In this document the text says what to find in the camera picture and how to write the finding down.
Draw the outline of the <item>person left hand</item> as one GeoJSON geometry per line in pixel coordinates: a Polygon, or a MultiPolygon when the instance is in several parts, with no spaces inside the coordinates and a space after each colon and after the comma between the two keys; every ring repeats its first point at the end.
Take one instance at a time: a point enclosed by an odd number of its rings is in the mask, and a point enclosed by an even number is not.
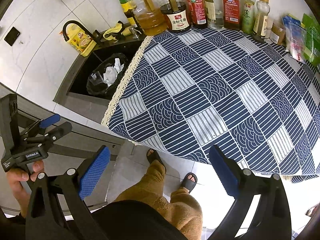
{"type": "Polygon", "coordinates": [[[42,160],[39,160],[33,163],[33,173],[31,175],[20,168],[12,168],[6,173],[12,194],[19,203],[28,202],[29,198],[29,194],[26,192],[21,182],[28,180],[35,181],[37,175],[43,171],[44,163],[42,160]]]}

